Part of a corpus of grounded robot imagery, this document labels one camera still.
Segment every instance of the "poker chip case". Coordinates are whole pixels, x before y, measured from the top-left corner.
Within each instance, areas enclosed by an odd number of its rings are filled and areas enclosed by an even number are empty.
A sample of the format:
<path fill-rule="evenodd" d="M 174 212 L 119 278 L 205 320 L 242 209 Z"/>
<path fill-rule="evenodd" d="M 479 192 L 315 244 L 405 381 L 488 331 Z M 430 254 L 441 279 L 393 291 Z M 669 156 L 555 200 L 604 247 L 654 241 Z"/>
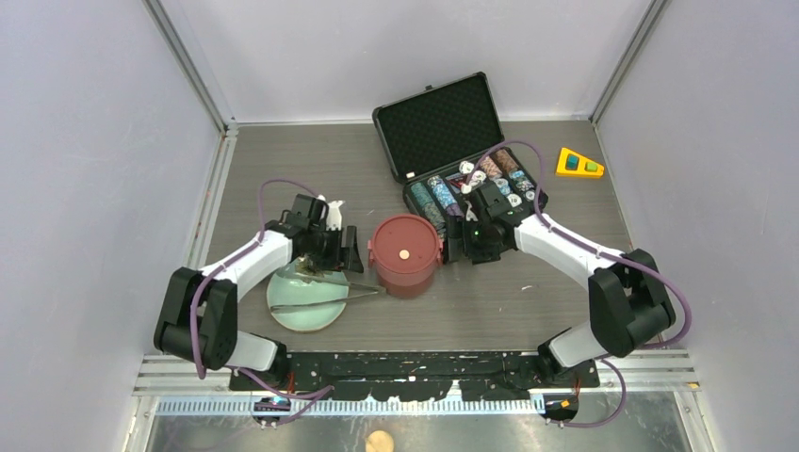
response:
<path fill-rule="evenodd" d="M 505 139 L 485 73 L 437 88 L 428 86 L 421 93 L 379 106 L 372 112 L 372 120 L 391 173 L 402 184 L 402 198 L 408 209 L 436 229 L 444 241 L 445 264 L 460 260 L 464 254 L 463 221 L 468 212 L 460 193 L 459 184 L 465 178 L 460 172 L 461 163 L 475 164 L 485 151 Z M 530 202 L 532 196 L 528 192 L 530 186 L 534 190 L 535 180 L 510 149 L 505 151 L 505 159 L 512 159 L 517 165 L 514 174 L 518 179 L 509 179 L 511 174 L 503 171 L 502 177 L 485 183 L 504 179 L 500 188 L 517 196 L 515 202 Z M 548 196 L 542 191 L 538 199 L 542 209 L 547 201 Z"/>

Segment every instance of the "red lid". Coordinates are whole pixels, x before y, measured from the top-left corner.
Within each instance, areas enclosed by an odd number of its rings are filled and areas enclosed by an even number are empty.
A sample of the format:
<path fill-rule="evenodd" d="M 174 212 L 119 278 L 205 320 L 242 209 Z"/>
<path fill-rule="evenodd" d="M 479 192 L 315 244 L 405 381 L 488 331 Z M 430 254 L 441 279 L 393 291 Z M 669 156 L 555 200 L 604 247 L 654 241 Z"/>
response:
<path fill-rule="evenodd" d="M 371 240 L 371 252 L 373 259 L 387 270 L 417 273 L 439 259 L 441 241 L 426 219 L 397 215 L 377 227 Z"/>

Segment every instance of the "blue button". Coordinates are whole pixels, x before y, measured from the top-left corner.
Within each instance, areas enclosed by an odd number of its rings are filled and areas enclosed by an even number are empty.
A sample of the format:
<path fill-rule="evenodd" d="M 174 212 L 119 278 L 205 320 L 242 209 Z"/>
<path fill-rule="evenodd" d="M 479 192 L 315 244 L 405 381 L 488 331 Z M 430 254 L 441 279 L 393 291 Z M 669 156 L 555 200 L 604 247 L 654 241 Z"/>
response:
<path fill-rule="evenodd" d="M 566 169 L 574 171 L 577 169 L 579 158 L 576 155 L 569 155 L 566 157 Z"/>

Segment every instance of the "round container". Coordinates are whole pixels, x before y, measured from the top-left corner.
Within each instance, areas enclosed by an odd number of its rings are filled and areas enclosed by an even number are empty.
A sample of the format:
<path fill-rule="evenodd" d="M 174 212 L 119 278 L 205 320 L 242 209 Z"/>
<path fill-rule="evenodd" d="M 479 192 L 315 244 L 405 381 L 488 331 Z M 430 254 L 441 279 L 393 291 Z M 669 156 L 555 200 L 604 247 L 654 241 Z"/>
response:
<path fill-rule="evenodd" d="M 442 263 L 444 244 L 435 228 L 416 215 L 396 215 L 380 223 L 369 240 L 369 266 L 394 297 L 423 294 Z"/>

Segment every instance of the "black mounting plate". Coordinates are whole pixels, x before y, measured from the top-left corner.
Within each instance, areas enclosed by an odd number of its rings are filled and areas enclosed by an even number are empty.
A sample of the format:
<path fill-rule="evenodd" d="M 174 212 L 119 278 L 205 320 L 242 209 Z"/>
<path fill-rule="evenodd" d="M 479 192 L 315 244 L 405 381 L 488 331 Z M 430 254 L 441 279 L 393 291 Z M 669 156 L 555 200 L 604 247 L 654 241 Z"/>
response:
<path fill-rule="evenodd" d="M 294 390 L 316 391 L 328 384 L 335 389 L 333 400 L 364 400 L 372 396 L 385 401 L 398 396 L 401 401 L 439 400 L 458 380 L 464 401 L 529 399 L 528 389 L 575 386 L 596 388 L 599 378 L 593 361 L 575 366 L 542 383 L 535 374 L 537 355 L 519 351 L 439 351 L 439 352 L 302 352 L 291 353 Z M 231 391 L 258 391 L 261 388 L 246 376 L 231 376 Z"/>

